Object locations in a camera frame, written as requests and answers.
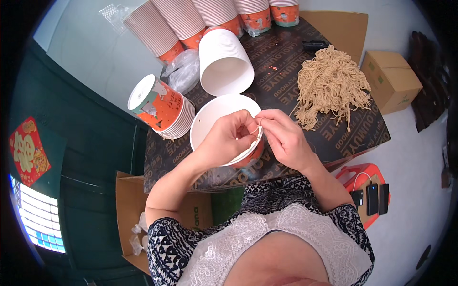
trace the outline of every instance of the lace trim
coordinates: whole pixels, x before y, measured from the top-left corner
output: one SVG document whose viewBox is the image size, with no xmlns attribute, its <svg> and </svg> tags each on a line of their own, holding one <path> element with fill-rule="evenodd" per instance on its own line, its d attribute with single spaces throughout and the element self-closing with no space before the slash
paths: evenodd
<svg viewBox="0 0 458 286">
<path fill-rule="evenodd" d="M 369 256 L 328 216 L 299 203 L 268 215 L 242 214 L 222 231 L 197 244 L 177 285 L 222 285 L 237 259 L 271 229 L 295 234 L 320 255 L 329 282 L 351 285 L 372 265 Z"/>
<path fill-rule="evenodd" d="M 199 242 L 188 263 L 192 267 L 185 268 L 177 285 L 222 285 L 237 259 L 270 231 L 265 221 L 259 214 L 245 213 L 215 236 Z M 202 249 L 205 253 L 194 259 Z"/>
<path fill-rule="evenodd" d="M 332 285 L 355 283 L 372 264 L 369 256 L 339 231 L 329 217 L 314 214 L 298 203 L 289 205 L 277 216 L 275 228 L 308 242 L 322 258 Z"/>
</svg>

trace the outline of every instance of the hand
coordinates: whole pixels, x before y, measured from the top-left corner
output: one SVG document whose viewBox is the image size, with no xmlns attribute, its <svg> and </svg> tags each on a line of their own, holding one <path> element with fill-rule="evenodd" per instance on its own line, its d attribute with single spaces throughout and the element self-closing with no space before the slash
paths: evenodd
<svg viewBox="0 0 458 286">
<path fill-rule="evenodd" d="M 216 120 L 204 141 L 196 149 L 206 168 L 229 163 L 256 140 L 257 122 L 243 109 Z"/>
<path fill-rule="evenodd" d="M 308 176 L 315 167 L 322 166 L 318 156 L 313 153 L 305 140 L 302 128 L 283 111 L 262 110 L 255 118 L 258 122 L 262 118 L 261 126 L 264 128 L 264 134 L 275 158 L 280 163 L 298 170 L 305 176 Z"/>
</svg>

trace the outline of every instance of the dark green wall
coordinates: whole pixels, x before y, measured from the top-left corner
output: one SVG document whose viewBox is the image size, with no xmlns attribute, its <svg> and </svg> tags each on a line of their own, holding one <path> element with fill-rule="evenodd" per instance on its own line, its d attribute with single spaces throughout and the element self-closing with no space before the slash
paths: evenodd
<svg viewBox="0 0 458 286">
<path fill-rule="evenodd" d="M 87 88 L 36 42 L 27 49 L 10 123 L 28 116 L 67 140 L 59 214 L 67 254 L 37 247 L 62 285 L 147 285 L 150 277 L 121 257 L 115 176 L 143 174 L 147 126 Z"/>
</svg>

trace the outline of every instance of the table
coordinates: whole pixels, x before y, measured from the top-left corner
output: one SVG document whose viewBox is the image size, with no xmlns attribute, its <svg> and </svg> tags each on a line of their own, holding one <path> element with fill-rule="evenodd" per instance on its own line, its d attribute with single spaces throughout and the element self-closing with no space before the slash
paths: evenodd
<svg viewBox="0 0 458 286">
<path fill-rule="evenodd" d="M 297 73 L 302 62 L 314 56 L 303 51 L 303 40 L 323 40 L 329 43 L 302 18 L 294 27 L 280 27 L 272 23 L 272 28 L 258 37 L 252 38 L 245 33 L 240 42 L 253 64 L 255 79 L 242 94 L 255 100 L 261 109 L 277 108 L 290 114 L 297 104 L 299 94 Z M 206 93 L 200 84 L 185 96 L 195 104 L 196 113 L 215 98 Z M 358 109 L 351 112 L 350 132 L 346 130 L 346 121 L 336 126 L 336 120 L 331 120 L 332 113 L 319 113 L 315 131 L 304 131 L 312 150 L 328 170 L 335 170 L 353 157 L 391 139 L 374 101 L 370 108 L 371 110 Z M 297 174 L 296 170 L 275 159 L 265 136 L 263 139 L 264 152 L 252 167 L 211 169 L 194 183 L 190 191 L 212 192 Z M 149 130 L 146 146 L 143 191 L 149 193 L 157 180 L 178 165 L 192 149 L 189 132 L 172 142 L 162 140 L 153 130 Z"/>
</svg>

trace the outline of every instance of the white cable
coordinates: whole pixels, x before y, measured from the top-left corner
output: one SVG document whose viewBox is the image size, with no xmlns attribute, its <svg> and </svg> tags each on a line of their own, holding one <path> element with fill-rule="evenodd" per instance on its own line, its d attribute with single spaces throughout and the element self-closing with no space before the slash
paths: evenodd
<svg viewBox="0 0 458 286">
<path fill-rule="evenodd" d="M 369 180 L 372 181 L 372 179 L 371 179 L 371 177 L 369 176 L 368 173 L 365 173 L 365 172 L 359 173 L 358 175 L 356 175 L 356 178 L 354 178 L 353 191 L 354 191 L 354 188 L 356 187 L 356 180 L 358 179 L 358 177 L 359 177 L 361 174 L 366 174 L 366 176 L 369 178 Z"/>
</svg>

